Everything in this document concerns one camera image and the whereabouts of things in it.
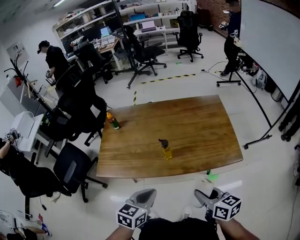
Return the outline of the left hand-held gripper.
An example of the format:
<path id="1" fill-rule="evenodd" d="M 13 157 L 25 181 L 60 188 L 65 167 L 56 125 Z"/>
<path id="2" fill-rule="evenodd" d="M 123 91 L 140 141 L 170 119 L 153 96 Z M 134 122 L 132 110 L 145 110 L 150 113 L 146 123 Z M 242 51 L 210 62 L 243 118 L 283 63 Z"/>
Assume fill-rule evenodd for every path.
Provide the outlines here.
<path id="1" fill-rule="evenodd" d="M 156 189 L 134 192 L 126 203 L 116 210 L 116 222 L 128 229 L 141 227 L 149 219 L 150 209 L 156 199 Z"/>

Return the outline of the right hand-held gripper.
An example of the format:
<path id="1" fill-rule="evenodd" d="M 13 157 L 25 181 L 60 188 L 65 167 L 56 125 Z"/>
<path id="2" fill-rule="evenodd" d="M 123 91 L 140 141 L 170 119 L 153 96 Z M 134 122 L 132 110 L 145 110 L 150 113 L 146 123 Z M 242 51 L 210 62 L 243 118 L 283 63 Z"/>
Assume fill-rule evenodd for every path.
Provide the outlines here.
<path id="1" fill-rule="evenodd" d="M 205 218 L 229 221 L 234 218 L 241 209 L 241 198 L 230 193 L 223 192 L 214 187 L 212 192 L 207 195 L 200 190 L 195 190 L 194 195 L 200 204 L 206 204 L 207 211 Z"/>

